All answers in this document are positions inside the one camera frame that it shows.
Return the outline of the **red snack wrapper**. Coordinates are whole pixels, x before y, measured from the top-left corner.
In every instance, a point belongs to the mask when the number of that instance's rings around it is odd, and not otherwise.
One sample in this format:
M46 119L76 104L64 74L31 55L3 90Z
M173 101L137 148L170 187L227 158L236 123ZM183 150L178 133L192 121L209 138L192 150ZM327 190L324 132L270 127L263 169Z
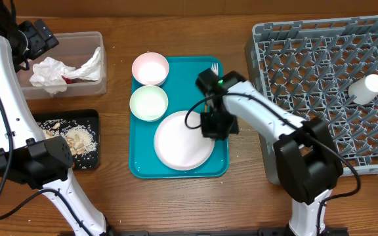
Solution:
M71 79L68 79L68 78L65 78L65 77L62 77L63 80L67 83L67 84L72 84L73 81Z

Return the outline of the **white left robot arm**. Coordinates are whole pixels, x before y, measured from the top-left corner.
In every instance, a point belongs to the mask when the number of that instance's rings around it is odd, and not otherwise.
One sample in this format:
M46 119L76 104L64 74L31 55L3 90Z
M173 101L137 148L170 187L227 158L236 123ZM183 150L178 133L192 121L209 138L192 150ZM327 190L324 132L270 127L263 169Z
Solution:
M35 190L0 220L44 195L76 235L113 235L114 229L74 176L74 158L67 142L61 136L45 137L16 76L18 71L30 68L30 60L57 45L58 40L43 21L17 24L15 6L6 7L0 0L0 196L7 180Z

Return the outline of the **white bowl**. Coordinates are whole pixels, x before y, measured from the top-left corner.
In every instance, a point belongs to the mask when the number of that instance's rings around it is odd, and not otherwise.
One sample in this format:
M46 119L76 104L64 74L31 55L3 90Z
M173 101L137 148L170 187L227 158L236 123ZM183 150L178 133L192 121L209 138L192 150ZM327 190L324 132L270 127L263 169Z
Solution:
M169 99L166 92L154 85L142 86L132 93L129 107L138 119L154 122L163 117L167 111Z

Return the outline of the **white plastic fork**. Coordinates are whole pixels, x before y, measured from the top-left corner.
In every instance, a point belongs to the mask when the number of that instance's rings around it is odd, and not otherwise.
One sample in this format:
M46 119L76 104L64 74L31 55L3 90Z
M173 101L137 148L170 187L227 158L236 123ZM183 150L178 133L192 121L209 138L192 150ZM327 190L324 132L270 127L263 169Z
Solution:
M216 62L212 63L211 70L215 75L219 75L219 65Z

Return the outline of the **pink plate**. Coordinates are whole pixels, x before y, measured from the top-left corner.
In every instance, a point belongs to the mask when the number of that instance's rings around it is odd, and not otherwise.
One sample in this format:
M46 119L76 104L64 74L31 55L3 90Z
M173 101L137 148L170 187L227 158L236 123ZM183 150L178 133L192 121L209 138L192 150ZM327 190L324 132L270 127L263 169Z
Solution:
M200 114L178 111L159 124L154 149L159 160L174 170L192 170L202 165L213 152L215 141L203 136Z

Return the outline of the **rice and peanut leftovers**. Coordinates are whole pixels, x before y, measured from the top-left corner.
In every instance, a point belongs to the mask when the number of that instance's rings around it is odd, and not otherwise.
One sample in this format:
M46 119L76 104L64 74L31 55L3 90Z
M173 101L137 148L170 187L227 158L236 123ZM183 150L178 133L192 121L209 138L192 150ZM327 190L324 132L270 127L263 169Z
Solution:
M83 156L96 151L98 142L96 132L89 122L79 124L76 120L52 119L37 123L45 138L61 136L67 142L73 157Z

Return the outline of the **pink bowl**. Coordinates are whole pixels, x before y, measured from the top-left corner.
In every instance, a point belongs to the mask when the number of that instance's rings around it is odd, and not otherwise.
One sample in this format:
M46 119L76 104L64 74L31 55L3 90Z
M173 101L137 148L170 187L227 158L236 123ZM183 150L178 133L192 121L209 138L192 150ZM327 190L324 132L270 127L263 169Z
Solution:
M159 53L146 52L134 60L131 71L141 85L161 86L169 74L169 63Z

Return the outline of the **white upturned cup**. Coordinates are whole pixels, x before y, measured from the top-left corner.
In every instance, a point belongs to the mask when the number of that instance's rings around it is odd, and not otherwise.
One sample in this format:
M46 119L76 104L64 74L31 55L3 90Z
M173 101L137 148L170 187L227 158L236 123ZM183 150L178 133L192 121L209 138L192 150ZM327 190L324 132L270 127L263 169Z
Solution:
M378 96L378 75L370 74L351 84L348 88L348 95L355 96L355 104L364 105L370 103Z

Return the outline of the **white napkin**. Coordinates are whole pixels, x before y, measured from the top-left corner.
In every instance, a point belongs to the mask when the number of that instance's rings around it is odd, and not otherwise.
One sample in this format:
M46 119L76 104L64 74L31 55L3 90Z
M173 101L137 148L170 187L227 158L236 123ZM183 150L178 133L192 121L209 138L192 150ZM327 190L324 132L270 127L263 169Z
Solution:
M66 91L67 83L62 77L71 79L73 82L79 80L97 81L101 70L101 48L97 47L93 56L80 68L67 66L65 63L46 57L44 61L33 65L33 75L30 83L34 87L59 86L59 88L46 88L50 94Z

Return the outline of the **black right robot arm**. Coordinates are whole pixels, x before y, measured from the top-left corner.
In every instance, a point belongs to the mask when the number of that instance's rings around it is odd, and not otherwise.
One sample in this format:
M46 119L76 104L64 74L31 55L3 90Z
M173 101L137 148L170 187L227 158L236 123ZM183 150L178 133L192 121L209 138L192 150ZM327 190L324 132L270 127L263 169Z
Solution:
M343 174L325 121L306 121L285 111L236 71L219 77L206 69L198 75L196 86L209 106L199 124L204 137L228 138L237 133L241 118L274 151L274 157L264 163L292 198L292 215L285 227L262 228L259 235L348 235L346 228L324 224L324 199L331 196Z

